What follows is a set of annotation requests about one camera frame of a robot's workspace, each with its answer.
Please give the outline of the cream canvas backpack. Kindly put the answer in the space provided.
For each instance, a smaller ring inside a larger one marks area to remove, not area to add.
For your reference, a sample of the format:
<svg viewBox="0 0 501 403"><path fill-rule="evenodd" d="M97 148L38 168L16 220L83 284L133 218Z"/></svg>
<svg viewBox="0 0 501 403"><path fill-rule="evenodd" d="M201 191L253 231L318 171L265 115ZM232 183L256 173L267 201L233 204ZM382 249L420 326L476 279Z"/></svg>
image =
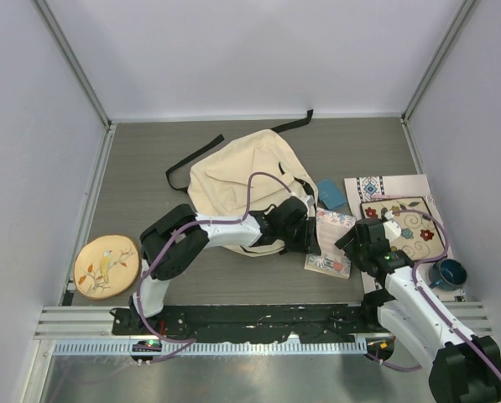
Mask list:
<svg viewBox="0 0 501 403"><path fill-rule="evenodd" d="M292 195L312 195L318 190L293 149L281 134L310 123L313 112L305 118L274 128L260 130L235 139L218 151L213 147L223 141L217 136L209 144L170 167L166 176L190 166L190 181L180 187L192 201L197 213L210 217L242 216L278 206ZM281 253L278 248L256 248L253 253L239 247L223 247L233 252L259 257Z"/></svg>

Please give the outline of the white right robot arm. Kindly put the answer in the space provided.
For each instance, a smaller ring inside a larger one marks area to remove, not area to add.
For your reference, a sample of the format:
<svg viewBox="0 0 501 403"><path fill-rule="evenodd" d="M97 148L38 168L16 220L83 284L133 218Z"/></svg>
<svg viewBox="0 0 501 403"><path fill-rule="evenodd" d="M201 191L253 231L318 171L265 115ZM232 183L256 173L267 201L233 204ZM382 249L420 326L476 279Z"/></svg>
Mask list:
<svg viewBox="0 0 501 403"><path fill-rule="evenodd" d="M498 345L455 317L410 257L392 250L400 233L392 219L364 218L335 243L380 284L363 297L363 326L372 332L385 328L398 338L425 371L435 401L501 402Z"/></svg>

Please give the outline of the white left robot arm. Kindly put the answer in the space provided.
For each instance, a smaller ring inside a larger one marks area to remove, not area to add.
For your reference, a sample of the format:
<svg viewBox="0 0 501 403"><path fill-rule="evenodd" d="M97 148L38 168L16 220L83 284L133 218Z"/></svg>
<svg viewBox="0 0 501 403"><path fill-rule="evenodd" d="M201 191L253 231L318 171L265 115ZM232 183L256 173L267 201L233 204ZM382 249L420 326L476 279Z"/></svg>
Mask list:
<svg viewBox="0 0 501 403"><path fill-rule="evenodd" d="M313 196L292 195L278 206L242 216L210 217L181 204L140 235L142 273L130 300L130 326L143 335L160 324L170 281L182 274L204 249L278 248L281 253L319 254L316 202Z"/></svg>

